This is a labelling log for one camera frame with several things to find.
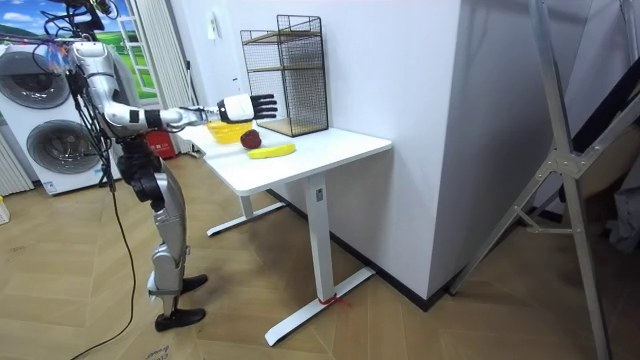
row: red apple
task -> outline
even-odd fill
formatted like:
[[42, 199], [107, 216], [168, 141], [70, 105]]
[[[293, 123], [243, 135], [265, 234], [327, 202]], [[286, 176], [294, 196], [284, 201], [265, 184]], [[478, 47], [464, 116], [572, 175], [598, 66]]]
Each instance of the red apple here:
[[257, 149], [260, 147], [260, 145], [262, 145], [260, 134], [253, 129], [242, 134], [242, 136], [240, 137], [240, 142], [242, 143], [242, 146], [247, 149]]

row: wire rack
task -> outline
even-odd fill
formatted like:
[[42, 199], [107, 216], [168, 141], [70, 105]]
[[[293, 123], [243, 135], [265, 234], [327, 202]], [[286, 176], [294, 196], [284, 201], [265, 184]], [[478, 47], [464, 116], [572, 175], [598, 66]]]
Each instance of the wire rack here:
[[322, 23], [317, 16], [278, 15], [278, 30], [240, 32], [253, 95], [274, 94], [276, 119], [258, 125], [287, 136], [329, 127]]

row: baseboard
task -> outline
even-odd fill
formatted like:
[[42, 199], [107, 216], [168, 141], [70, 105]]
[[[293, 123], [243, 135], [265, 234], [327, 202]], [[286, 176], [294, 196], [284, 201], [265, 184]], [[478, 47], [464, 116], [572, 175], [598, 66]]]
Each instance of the baseboard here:
[[[267, 190], [267, 193], [269, 195], [273, 196], [274, 198], [276, 198], [278, 201], [281, 201], [281, 202], [287, 204], [289, 209], [291, 209], [294, 213], [296, 213], [298, 216], [303, 218], [305, 221], [308, 220], [307, 214], [304, 211], [300, 210], [300, 208], [298, 208], [297, 206], [295, 206], [292, 203], [290, 203], [287, 199], [285, 199], [284, 197], [280, 196], [280, 194], [278, 194], [274, 190], [269, 189], [269, 190]], [[400, 280], [396, 279], [393, 275], [389, 274], [386, 270], [384, 270], [378, 264], [373, 262], [371, 259], [369, 259], [365, 255], [363, 255], [358, 250], [356, 250], [353, 246], [347, 244], [347, 242], [342, 240], [338, 235], [334, 234], [333, 232], [330, 232], [330, 234], [331, 234], [331, 240], [336, 245], [341, 247], [344, 251], [349, 253], [349, 255], [351, 255], [354, 258], [356, 258], [358, 261], [363, 263], [365, 266], [368, 266], [368, 267], [372, 268], [373, 270], [375, 270], [376, 274], [382, 280], [386, 281], [394, 289], [398, 290], [398, 292], [400, 294], [402, 294], [404, 297], [406, 297], [409, 301], [411, 301], [413, 304], [415, 304], [422, 311], [429, 310], [436, 302], [438, 302], [438, 300], [440, 300], [440, 298], [442, 298], [442, 296], [444, 296], [446, 294], [446, 291], [444, 289], [446, 289], [447, 286], [445, 285], [445, 286], [441, 287], [440, 289], [438, 289], [438, 291], [436, 291], [433, 295], [431, 295], [427, 299], [423, 298], [422, 296], [418, 295], [413, 290], [411, 290], [409, 287], [404, 285], [402, 282], [400, 282]]]

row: desk leg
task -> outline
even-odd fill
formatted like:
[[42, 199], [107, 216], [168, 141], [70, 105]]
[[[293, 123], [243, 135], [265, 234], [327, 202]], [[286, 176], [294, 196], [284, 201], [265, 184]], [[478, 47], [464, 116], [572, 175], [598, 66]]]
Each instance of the desk leg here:
[[283, 206], [286, 206], [285, 203], [283, 202], [277, 202], [273, 205], [269, 205], [266, 208], [262, 208], [258, 211], [253, 211], [253, 207], [251, 206], [251, 198], [249, 196], [239, 196], [240, 199], [240, 207], [242, 208], [242, 216], [228, 221], [222, 225], [218, 225], [215, 227], [212, 227], [211, 229], [209, 229], [207, 231], [207, 236], [213, 236], [216, 234], [219, 234], [225, 230], [228, 230], [232, 227], [238, 226], [238, 225], [242, 225], [246, 222], [248, 222], [249, 220], [251, 220], [254, 217], [260, 216], [260, 215], [264, 215], [266, 213], [269, 213], [273, 210], [279, 209]]
[[306, 179], [306, 202], [309, 219], [309, 237], [313, 256], [313, 273], [316, 277], [318, 299], [327, 301], [333, 297], [333, 264], [331, 262], [331, 239], [329, 238], [329, 214], [327, 211], [327, 189], [324, 173]]
[[343, 296], [375, 274], [375, 271], [366, 267], [334, 287], [324, 173], [308, 177], [305, 185], [311, 255], [318, 298], [272, 327], [265, 334], [265, 339], [270, 346], [333, 304], [336, 297]]

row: humanoid robot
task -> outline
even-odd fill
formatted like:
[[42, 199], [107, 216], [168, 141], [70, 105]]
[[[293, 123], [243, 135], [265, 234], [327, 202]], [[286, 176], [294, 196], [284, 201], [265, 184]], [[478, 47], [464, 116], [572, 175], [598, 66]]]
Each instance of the humanoid robot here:
[[186, 245], [185, 202], [180, 185], [162, 160], [145, 142], [150, 130], [179, 131], [186, 126], [199, 126], [222, 120], [242, 123], [275, 117], [273, 95], [236, 95], [225, 98], [218, 106], [180, 107], [167, 110], [142, 110], [113, 100], [118, 83], [114, 76], [111, 53], [100, 42], [76, 42], [70, 59], [86, 79], [86, 90], [102, 115], [102, 128], [120, 144], [122, 156], [117, 161], [122, 179], [133, 188], [138, 200], [149, 201], [153, 219], [162, 243], [153, 253], [154, 271], [149, 279], [149, 294], [163, 302], [163, 314], [156, 319], [157, 331], [188, 326], [202, 320], [204, 309], [178, 308], [180, 295], [207, 281], [202, 274], [184, 277]]

